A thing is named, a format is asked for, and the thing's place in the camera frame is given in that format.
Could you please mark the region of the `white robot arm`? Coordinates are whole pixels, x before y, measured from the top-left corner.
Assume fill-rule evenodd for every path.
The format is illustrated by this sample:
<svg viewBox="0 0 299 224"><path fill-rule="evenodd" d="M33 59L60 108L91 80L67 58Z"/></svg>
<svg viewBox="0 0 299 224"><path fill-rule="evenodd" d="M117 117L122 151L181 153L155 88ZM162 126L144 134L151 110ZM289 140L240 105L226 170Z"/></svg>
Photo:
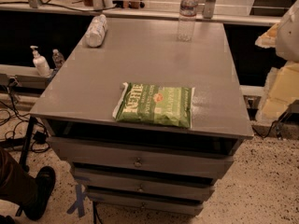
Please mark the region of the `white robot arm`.
<svg viewBox="0 0 299 224"><path fill-rule="evenodd" d="M286 61L299 62L299 0L295 1L280 20L276 54Z"/></svg>

